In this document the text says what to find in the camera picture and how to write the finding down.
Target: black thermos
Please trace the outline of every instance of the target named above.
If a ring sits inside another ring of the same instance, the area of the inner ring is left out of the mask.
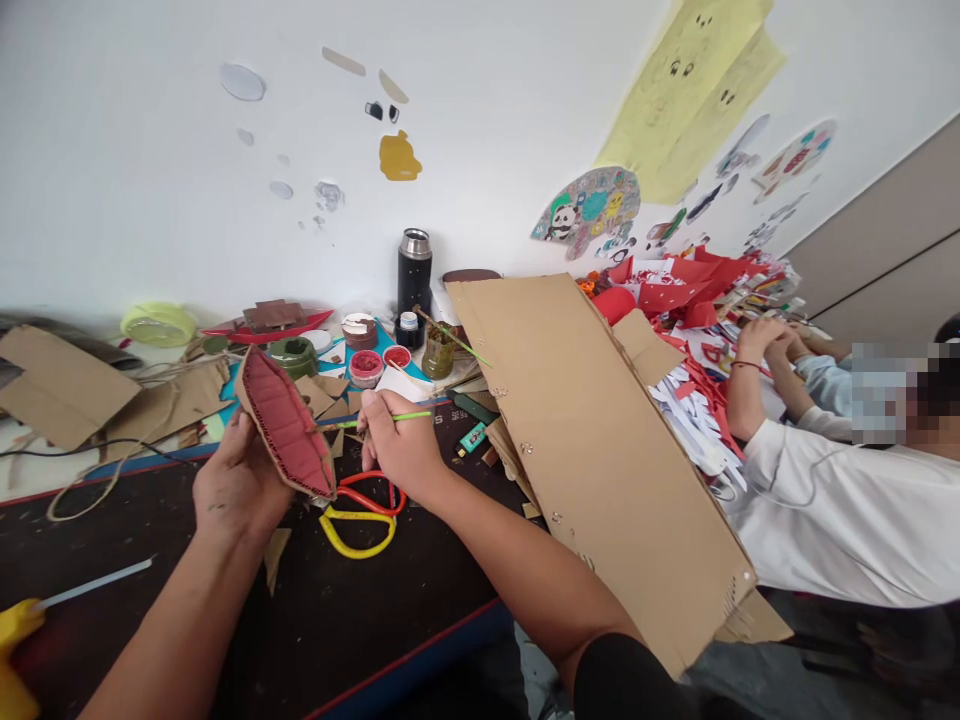
[[[407,228],[400,240],[399,263],[397,264],[397,313],[412,312],[419,305],[430,315],[433,293],[430,291],[430,268],[433,251],[430,236],[423,230]],[[397,323],[397,343],[415,350],[426,339],[427,321],[417,315],[417,329],[404,330]]]

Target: black table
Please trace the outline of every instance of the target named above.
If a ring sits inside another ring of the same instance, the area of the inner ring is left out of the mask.
[[[499,463],[491,469],[480,459],[488,442],[454,462],[457,441],[476,420],[447,403],[437,406],[435,421],[450,467],[520,512],[519,488]],[[44,518],[49,495],[0,506],[0,608],[154,557],[149,570],[51,608],[44,627],[21,643],[14,665],[44,717],[76,717],[133,636],[194,531],[191,487],[202,462],[131,473],[100,507],[66,523]],[[359,444],[347,439],[336,467],[338,477],[359,472]],[[387,504],[385,483],[368,480],[360,488]],[[101,489],[97,482],[81,486],[60,512],[85,506]],[[348,500],[338,504],[350,506]],[[319,515],[317,508],[294,503],[281,522],[292,534],[275,596],[261,570],[224,665],[215,716],[369,714],[456,657],[510,632],[509,613],[483,572],[426,510],[408,505],[393,542],[368,560],[337,553]],[[375,544],[384,532],[382,523],[339,522],[337,529],[355,547]]]

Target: black sleeve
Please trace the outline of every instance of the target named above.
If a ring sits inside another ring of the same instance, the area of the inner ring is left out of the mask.
[[[627,635],[603,635],[587,647],[573,691],[577,720],[695,718],[693,706],[663,665]]]

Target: green container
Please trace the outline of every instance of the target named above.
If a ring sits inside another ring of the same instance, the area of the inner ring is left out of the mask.
[[[317,374],[317,351],[307,338],[287,338],[270,343],[267,354],[296,382]]]

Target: light blue shirt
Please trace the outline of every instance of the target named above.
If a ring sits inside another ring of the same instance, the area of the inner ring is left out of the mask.
[[[796,362],[803,385],[817,407],[839,415],[853,416],[852,361],[839,363],[830,355],[804,355]]]

